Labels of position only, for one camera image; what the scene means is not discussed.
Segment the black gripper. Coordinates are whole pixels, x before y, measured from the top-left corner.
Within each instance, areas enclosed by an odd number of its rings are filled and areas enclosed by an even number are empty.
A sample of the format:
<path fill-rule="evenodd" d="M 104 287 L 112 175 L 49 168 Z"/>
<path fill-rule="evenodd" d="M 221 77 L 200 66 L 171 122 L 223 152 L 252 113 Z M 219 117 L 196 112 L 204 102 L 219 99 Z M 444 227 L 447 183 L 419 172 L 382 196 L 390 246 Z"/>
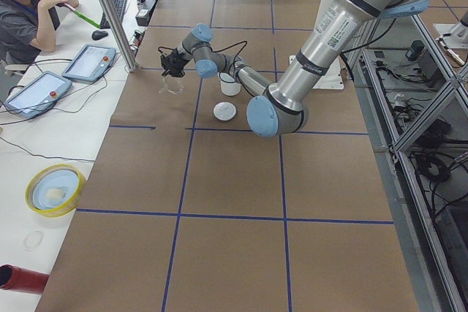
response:
<path fill-rule="evenodd" d="M 177 52 L 169 54 L 171 57 L 171 66 L 166 69 L 162 76 L 183 77 L 185 75 L 184 67 L 187 65 L 187 60 L 182 58 Z"/>

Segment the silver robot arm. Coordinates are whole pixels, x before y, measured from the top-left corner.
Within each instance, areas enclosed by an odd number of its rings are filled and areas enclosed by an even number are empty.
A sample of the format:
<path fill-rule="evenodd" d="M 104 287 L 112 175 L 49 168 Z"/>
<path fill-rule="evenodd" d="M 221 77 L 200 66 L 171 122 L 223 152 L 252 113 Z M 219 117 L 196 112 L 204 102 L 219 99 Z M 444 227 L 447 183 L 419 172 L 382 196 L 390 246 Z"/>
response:
<path fill-rule="evenodd" d="M 239 56 L 213 51 L 213 33 L 196 25 L 170 54 L 161 55 L 164 75 L 183 77 L 190 62 L 201 78 L 225 73 L 252 94 L 246 109 L 250 129 L 261 137 L 294 133 L 308 120 L 305 97 L 324 76 L 347 43 L 369 20 L 423 12 L 430 0 L 331 0 L 309 38 L 279 82 L 266 80 Z"/>

